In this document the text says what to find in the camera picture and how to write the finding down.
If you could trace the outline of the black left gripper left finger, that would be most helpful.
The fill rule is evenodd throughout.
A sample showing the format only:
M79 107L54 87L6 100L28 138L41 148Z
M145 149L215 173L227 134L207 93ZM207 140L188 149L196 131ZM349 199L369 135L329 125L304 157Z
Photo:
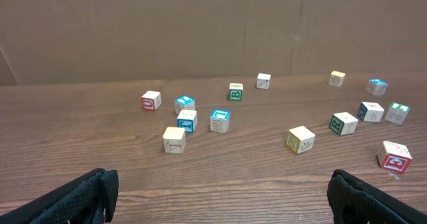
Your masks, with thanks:
M118 189L116 170L94 169L2 215L1 223L109 223L115 212Z

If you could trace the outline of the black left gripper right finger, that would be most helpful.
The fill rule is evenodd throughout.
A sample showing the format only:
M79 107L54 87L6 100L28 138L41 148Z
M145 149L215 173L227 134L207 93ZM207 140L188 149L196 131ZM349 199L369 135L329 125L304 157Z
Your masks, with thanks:
M327 189L335 224L425 224L426 214L337 169Z

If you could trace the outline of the red-sided wooden block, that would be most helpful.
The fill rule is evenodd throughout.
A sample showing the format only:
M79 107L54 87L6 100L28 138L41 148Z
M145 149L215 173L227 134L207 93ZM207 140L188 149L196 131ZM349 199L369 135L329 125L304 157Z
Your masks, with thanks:
M405 173L412 162L412 156L407 146L383 141L377 153L377 160L383 169Z

